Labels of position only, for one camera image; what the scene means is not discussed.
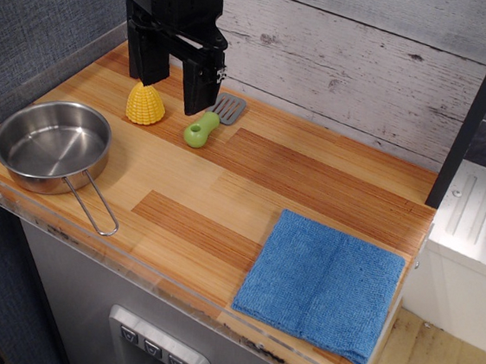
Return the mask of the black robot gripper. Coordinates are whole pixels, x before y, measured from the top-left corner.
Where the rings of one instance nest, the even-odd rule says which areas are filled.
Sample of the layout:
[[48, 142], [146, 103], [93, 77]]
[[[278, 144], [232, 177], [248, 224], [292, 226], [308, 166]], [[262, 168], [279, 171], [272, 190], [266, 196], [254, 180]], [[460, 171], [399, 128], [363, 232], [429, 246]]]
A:
[[224, 0], [127, 0], [130, 76], [143, 85], [167, 79], [169, 55], [183, 61], [184, 113], [214, 105], [227, 77], [227, 41], [217, 28]]

